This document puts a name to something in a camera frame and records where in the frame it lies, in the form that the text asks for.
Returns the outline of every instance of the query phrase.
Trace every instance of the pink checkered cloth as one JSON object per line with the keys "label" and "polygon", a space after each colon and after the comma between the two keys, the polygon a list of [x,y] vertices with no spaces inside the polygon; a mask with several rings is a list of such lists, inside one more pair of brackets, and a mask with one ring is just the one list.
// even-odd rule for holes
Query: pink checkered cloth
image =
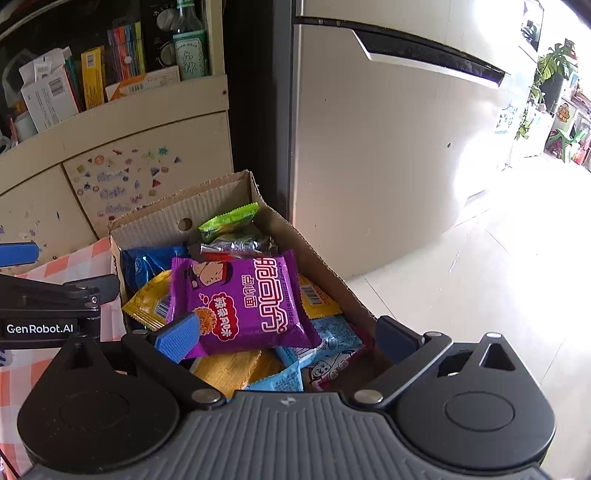
{"label": "pink checkered cloth", "polygon": [[[109,238],[103,238],[19,277],[62,284],[108,273],[115,273],[115,264]],[[119,340],[124,333],[119,298],[101,305],[100,339],[104,342]],[[18,436],[18,410],[58,350],[8,350],[4,355],[0,351],[0,448],[21,475],[31,466],[31,462]]]}

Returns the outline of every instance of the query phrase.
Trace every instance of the white floor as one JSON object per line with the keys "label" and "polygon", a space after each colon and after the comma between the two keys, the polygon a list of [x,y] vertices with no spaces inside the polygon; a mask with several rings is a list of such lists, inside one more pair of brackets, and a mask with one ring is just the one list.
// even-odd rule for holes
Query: white floor
{"label": "white floor", "polygon": [[522,160],[436,242],[348,284],[375,315],[418,332],[503,333],[556,414],[543,468],[591,473],[591,173]]}

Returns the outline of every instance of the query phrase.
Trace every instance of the cardboard box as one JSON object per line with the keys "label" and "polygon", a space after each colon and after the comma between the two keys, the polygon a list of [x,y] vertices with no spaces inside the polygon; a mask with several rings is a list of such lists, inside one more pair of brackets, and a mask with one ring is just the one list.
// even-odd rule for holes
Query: cardboard box
{"label": "cardboard box", "polygon": [[43,132],[79,113],[63,65],[38,82],[33,81],[25,85],[21,93],[38,132]]}
{"label": "cardboard box", "polygon": [[97,47],[82,54],[82,82],[86,108],[105,103],[105,48]]}
{"label": "cardboard box", "polygon": [[156,70],[155,72],[148,72],[144,75],[138,75],[121,82],[109,85],[105,92],[107,94],[107,101],[124,98],[134,93],[143,92],[144,90],[151,90],[152,88],[164,87],[173,85],[181,81],[178,73],[178,66],[169,67],[167,69]]}
{"label": "cardboard box", "polygon": [[[197,228],[211,217],[251,202],[259,203],[259,211],[254,219],[257,227],[263,233],[271,235],[281,249],[294,249],[299,272],[335,299],[349,321],[375,337],[374,316],[299,232],[265,203],[248,171],[233,173],[184,190],[119,217],[109,225],[111,251],[121,280],[122,300],[127,301],[123,286],[121,249],[178,245],[189,237],[190,231],[179,228],[179,224],[182,226],[187,219],[193,228]],[[354,391],[381,373],[385,366],[377,366],[374,356],[368,355],[337,377],[334,385],[346,392]]]}

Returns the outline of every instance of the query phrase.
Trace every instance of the metal screw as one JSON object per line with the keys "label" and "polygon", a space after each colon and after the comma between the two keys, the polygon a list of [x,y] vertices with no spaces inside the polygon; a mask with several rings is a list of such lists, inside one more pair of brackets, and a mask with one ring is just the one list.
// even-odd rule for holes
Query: metal screw
{"label": "metal screw", "polygon": [[377,390],[357,390],[353,398],[357,403],[362,403],[363,405],[375,405],[380,403],[384,396],[378,392]]}
{"label": "metal screw", "polygon": [[200,388],[191,393],[191,398],[197,403],[211,404],[222,399],[222,395],[212,388]]}

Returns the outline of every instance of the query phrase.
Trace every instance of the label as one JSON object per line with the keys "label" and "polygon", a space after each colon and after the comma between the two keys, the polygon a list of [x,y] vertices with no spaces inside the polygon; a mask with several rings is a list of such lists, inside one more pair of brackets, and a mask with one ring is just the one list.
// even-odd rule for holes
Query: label
{"label": "label", "polygon": [[181,80],[205,77],[205,30],[174,36]]}

